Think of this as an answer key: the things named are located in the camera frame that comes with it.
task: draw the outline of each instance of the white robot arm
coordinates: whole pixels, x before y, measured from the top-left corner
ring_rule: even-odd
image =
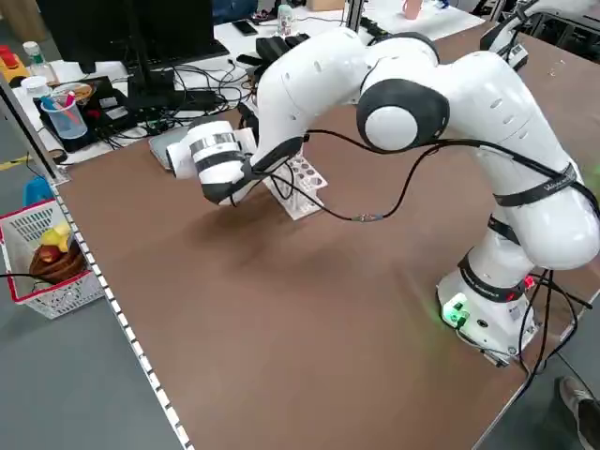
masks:
[[[435,142],[450,127],[562,173],[550,179],[493,148],[472,150],[498,206],[484,242],[438,286],[446,322],[457,327],[460,321],[461,333],[482,347],[517,354],[521,324],[524,345],[536,330],[533,314],[524,317],[524,280],[535,266],[571,269],[589,262],[600,249],[600,228],[589,201],[571,187],[581,182],[576,163],[499,55],[475,52],[440,65],[435,46],[416,34],[372,47],[345,28],[313,37],[264,73],[260,141],[251,157],[235,148],[226,128],[208,124],[189,132],[185,146],[205,197],[217,204],[241,201],[300,150],[317,117],[357,99],[358,130],[378,153]]]
[[[527,63],[528,55],[520,44],[516,44],[515,34],[533,15],[542,12],[583,15],[599,3],[598,0],[530,0],[517,5],[515,12],[504,22],[487,31],[481,38],[479,49],[499,54],[518,70]]]

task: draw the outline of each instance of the phone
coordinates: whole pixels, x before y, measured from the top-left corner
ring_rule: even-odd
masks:
[[[252,35],[258,35],[259,34],[259,32],[256,31],[254,29],[254,27],[248,23],[248,21],[232,22],[232,25],[235,28],[237,28],[238,31],[240,33],[242,33],[244,36],[252,36]]]

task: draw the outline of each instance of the toy fruit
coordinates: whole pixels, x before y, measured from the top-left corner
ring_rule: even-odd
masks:
[[[68,252],[68,239],[71,229],[68,223],[61,222],[41,235],[39,242],[42,246],[56,246],[63,253]]]
[[[45,263],[54,263],[63,257],[63,252],[57,246],[41,246],[39,258]]]

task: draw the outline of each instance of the plastic basket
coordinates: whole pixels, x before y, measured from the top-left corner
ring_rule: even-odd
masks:
[[[0,217],[0,245],[7,274],[27,274],[39,247],[39,238],[49,228],[65,220],[55,200],[27,206]],[[8,277],[14,303],[27,305],[48,319],[55,319],[99,299],[104,291],[89,270],[56,285],[29,277]]]

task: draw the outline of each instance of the gray floor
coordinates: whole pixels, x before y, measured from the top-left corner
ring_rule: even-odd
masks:
[[[0,22],[2,43],[16,42]],[[45,48],[55,52],[51,41]],[[22,155],[7,123],[0,120],[0,162]],[[23,185],[31,176],[24,165],[0,172],[0,214],[21,207]],[[564,350],[596,392],[600,392],[598,321],[600,311],[588,313]],[[555,396],[555,380],[568,374],[560,360],[551,361],[480,448],[581,448],[573,423]],[[14,306],[2,280],[0,440],[2,448],[14,449],[181,448],[104,300],[51,322],[27,307]]]
[[[6,43],[18,50],[0,22],[0,44]],[[56,54],[51,41],[43,48]],[[0,162],[23,154],[0,120]],[[22,207],[32,177],[24,165],[0,172],[0,215]],[[0,442],[6,449],[181,450],[104,299],[48,321],[15,306],[3,279]]]

